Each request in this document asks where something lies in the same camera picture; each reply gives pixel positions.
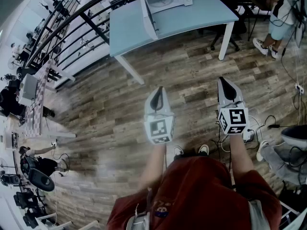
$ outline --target light blue shorts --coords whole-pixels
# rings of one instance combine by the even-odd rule
[[[274,40],[282,40],[287,32],[291,29],[292,25],[284,23],[279,20],[275,15],[271,14],[269,24],[269,34]]]

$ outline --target checkered cloth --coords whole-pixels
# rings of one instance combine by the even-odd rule
[[[49,70],[51,67],[51,61],[46,62],[40,70],[34,75],[38,79],[35,101],[32,106],[26,108],[25,111],[25,131],[24,134],[28,138],[39,137],[40,134],[40,122],[41,117],[43,116],[43,100],[44,100],[44,92],[45,86],[49,74]]]

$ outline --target power strip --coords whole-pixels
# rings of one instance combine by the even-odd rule
[[[304,94],[304,88],[299,84],[295,84],[295,89],[299,91],[300,95]]]

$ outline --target red shirt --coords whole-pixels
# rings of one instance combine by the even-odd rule
[[[108,230],[125,230],[130,217],[146,209],[148,191],[116,200]],[[277,230],[282,208],[275,193],[258,174],[250,171],[236,181],[219,161],[190,157],[173,161],[152,200],[150,229],[251,229],[248,201],[259,200],[271,230]]]

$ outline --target light blue table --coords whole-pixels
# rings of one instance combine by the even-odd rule
[[[193,0],[190,6],[178,6],[153,14],[158,40],[179,33],[212,26],[227,24],[219,59],[224,59],[234,21],[237,16],[220,0]],[[110,56],[140,83],[144,80],[125,60],[123,54],[151,43],[144,24],[140,0],[126,4],[110,13]]]

